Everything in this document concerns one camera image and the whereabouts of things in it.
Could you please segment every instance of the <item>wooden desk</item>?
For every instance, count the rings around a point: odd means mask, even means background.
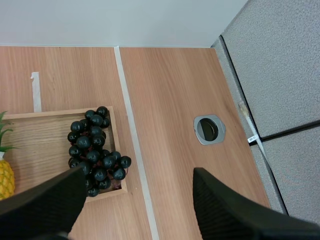
[[[200,240],[192,171],[204,167],[245,197],[269,206],[218,57],[212,48],[120,48],[158,233]],[[0,47],[0,111],[33,111],[31,72],[39,72],[42,111],[114,106],[124,154],[132,156],[129,194],[87,203],[75,240],[150,240],[113,48]],[[204,146],[196,116],[215,114],[223,143]]]

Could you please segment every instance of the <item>black mesh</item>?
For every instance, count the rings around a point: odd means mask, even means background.
[[[320,227],[236,193],[203,168],[193,171],[193,206],[204,240],[319,240]]]
[[[69,233],[86,201],[82,168],[0,201],[0,239]]]

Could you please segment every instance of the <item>wooden tray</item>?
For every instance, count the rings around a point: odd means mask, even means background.
[[[105,128],[104,149],[120,152],[115,114],[109,109],[110,126]],[[13,132],[7,132],[2,140],[3,146],[15,146],[4,155],[13,169],[15,194],[33,188],[69,169],[70,143],[67,135],[74,121],[85,118],[85,112],[95,108],[76,110],[34,112],[24,114],[5,114],[3,122],[10,122]],[[105,199],[127,193],[126,180],[121,181],[121,189],[113,185],[96,197],[87,197],[87,202]]]

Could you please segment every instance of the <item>wood grain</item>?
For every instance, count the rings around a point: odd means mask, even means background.
[[[86,203],[71,237],[151,239],[114,49],[1,46],[0,53],[1,63],[9,65],[0,73],[0,111],[33,111],[31,72],[39,72],[43,112],[113,106],[121,153],[132,159],[129,194]]]
[[[108,118],[113,122],[111,121],[110,126],[103,130],[106,135],[103,148],[110,152],[120,152],[114,110],[112,106],[107,108]],[[85,112],[91,109],[4,116],[3,122],[10,123],[13,132],[4,135],[2,143],[4,146],[18,148],[5,155],[5,160],[10,163],[15,174],[15,194],[40,185],[69,169],[67,162],[70,158],[68,154],[70,143],[66,136],[70,132],[70,124],[83,119]],[[121,181],[121,185],[122,189],[115,189],[111,185],[110,188],[100,191],[98,196],[87,197],[86,203],[127,193],[126,179]]]
[[[269,207],[244,130],[213,48],[120,48],[161,240],[200,240],[193,168]],[[194,119],[217,115],[224,142],[201,145]]]

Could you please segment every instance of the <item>white tape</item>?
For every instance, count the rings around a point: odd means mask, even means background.
[[[118,74],[119,74],[119,79],[120,79],[120,83],[121,83],[122,95],[123,95],[123,99],[124,99],[126,114],[127,114],[128,121],[129,121],[133,149],[134,149],[134,153],[135,153],[136,163],[138,166],[140,182],[141,182],[141,187],[142,187],[142,193],[143,193],[143,198],[144,198],[144,203],[145,203],[145,208],[146,208],[146,214],[147,214],[147,217],[149,220],[149,226],[150,226],[150,231],[151,231],[151,235],[152,235],[152,240],[159,240],[159,233],[158,233],[155,213],[154,213],[154,209],[152,207],[151,196],[150,196],[150,191],[149,191],[149,187],[148,187],[144,161],[143,161],[142,155],[141,155],[141,149],[140,149],[140,144],[139,144],[139,139],[138,139],[138,134],[137,134],[137,129],[136,129],[136,123],[135,123],[134,114],[132,111],[132,106],[131,106],[130,96],[129,96],[129,92],[128,92],[124,67],[122,65],[119,46],[114,47],[114,55],[115,55],[116,66],[118,68]]]
[[[31,73],[32,81],[32,95],[33,95],[33,111],[35,113],[41,113],[41,95],[40,95],[40,80],[39,80],[39,72]]]
[[[258,138],[259,138],[259,136],[257,134],[252,136],[252,137],[249,137],[248,138],[248,143],[252,143],[253,141],[256,141]]]

